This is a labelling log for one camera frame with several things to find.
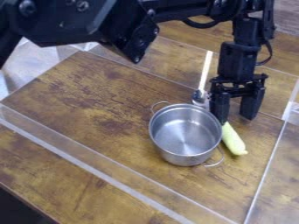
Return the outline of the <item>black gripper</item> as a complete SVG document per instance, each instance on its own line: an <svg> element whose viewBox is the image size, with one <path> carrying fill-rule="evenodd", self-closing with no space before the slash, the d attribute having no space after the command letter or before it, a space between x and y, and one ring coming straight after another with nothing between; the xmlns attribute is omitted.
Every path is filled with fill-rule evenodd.
<svg viewBox="0 0 299 224"><path fill-rule="evenodd" d="M218 76L210 80L210 112L224 124L230 115L230 98L242 97L239 114L254 120L264 99L266 74L255 74L258 45L224 42L220 46Z"/></svg>

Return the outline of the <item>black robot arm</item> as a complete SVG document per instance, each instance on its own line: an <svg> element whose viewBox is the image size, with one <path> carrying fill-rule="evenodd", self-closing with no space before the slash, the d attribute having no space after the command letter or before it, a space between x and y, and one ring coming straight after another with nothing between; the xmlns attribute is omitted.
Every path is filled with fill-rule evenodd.
<svg viewBox="0 0 299 224"><path fill-rule="evenodd" d="M275 35L274 8L275 0L0 0L0 68L21 39L40 47L98 42L139 63L160 23L208 29L230 21L234 40L220 46L210 111L224 123L238 97L239 113L252 120L266 94L267 75L255 68Z"/></svg>

